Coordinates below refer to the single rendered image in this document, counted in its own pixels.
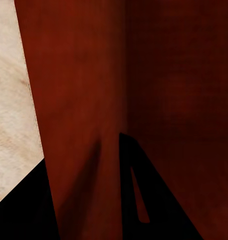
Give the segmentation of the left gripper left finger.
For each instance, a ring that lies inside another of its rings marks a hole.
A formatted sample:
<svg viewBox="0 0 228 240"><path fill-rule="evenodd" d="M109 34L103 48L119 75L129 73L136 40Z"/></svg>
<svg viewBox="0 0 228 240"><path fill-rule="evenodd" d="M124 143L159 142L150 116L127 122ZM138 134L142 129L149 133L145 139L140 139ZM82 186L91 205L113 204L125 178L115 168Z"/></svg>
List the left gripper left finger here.
<svg viewBox="0 0 228 240"><path fill-rule="evenodd" d="M45 159L0 201L0 240L60 240Z"/></svg>

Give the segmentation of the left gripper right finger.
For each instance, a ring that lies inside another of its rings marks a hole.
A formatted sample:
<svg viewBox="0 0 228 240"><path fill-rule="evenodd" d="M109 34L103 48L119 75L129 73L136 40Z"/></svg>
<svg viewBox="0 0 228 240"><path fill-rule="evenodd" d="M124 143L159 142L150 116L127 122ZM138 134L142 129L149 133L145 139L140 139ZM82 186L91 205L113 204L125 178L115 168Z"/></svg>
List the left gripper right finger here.
<svg viewBox="0 0 228 240"><path fill-rule="evenodd" d="M139 143L119 133L123 240L203 240ZM139 221L131 167L150 223Z"/></svg>

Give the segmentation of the storage box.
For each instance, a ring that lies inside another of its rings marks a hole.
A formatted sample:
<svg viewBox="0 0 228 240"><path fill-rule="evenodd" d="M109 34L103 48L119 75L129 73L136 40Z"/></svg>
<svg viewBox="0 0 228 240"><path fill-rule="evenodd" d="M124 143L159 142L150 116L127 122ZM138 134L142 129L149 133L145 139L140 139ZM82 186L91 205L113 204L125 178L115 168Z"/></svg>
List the storage box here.
<svg viewBox="0 0 228 240"><path fill-rule="evenodd" d="M228 0L14 3L60 240L123 240L119 133L228 240Z"/></svg>

